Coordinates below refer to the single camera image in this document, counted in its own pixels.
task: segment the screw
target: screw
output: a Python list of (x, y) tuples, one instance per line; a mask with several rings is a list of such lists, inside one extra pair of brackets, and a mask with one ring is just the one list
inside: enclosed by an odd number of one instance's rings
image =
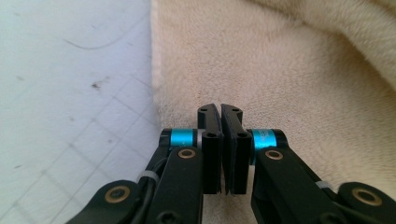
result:
[(345, 224), (346, 222), (334, 213), (323, 213), (319, 217), (321, 224)]
[(283, 154), (275, 150), (266, 151), (265, 156), (267, 156), (271, 160), (276, 160), (276, 161), (283, 159)]
[(352, 190), (352, 195), (361, 203), (366, 203), (371, 206), (379, 206), (382, 204), (382, 199), (368, 189), (355, 188)]
[(158, 224), (181, 224), (180, 216), (173, 211), (165, 211), (157, 216)]
[(178, 156), (182, 159), (190, 159), (195, 156), (195, 151), (189, 148), (185, 148), (178, 152)]
[(125, 190), (124, 189), (115, 189), (110, 193), (110, 197), (113, 199), (118, 199), (120, 197), (122, 197), (122, 195), (125, 194)]

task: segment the blue ring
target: blue ring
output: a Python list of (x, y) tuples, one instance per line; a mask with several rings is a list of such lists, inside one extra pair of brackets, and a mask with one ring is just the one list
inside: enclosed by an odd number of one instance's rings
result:
[(272, 129), (252, 129), (254, 156), (251, 165), (256, 164), (256, 155), (264, 147), (276, 147), (276, 136)]
[(172, 129), (171, 147), (192, 147), (192, 129)]

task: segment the beige fabric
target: beige fabric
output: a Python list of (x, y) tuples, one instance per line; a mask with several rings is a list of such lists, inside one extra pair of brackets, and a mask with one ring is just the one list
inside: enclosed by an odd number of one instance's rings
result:
[[(394, 2), (260, 2), (152, 1), (162, 126), (195, 127), (199, 106), (235, 105), (245, 128), (283, 130), (335, 190), (360, 181), (396, 198)], [(249, 201), (205, 196), (204, 223), (255, 223)]]

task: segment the grid pattern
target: grid pattern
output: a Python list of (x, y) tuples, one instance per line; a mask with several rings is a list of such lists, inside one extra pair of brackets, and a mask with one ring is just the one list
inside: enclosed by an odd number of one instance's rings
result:
[(160, 128), (150, 2), (0, 3), (0, 223), (65, 223), (135, 181)]

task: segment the cream cloth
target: cream cloth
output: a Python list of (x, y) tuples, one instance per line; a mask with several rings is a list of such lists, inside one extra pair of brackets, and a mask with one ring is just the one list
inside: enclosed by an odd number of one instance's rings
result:
[[(358, 0), (153, 0), (154, 101), (165, 128), (196, 109), (278, 128), (335, 190), (396, 198), (396, 7)], [(250, 172), (251, 189), (253, 168)], [(205, 196), (204, 223), (255, 223), (250, 195)]]

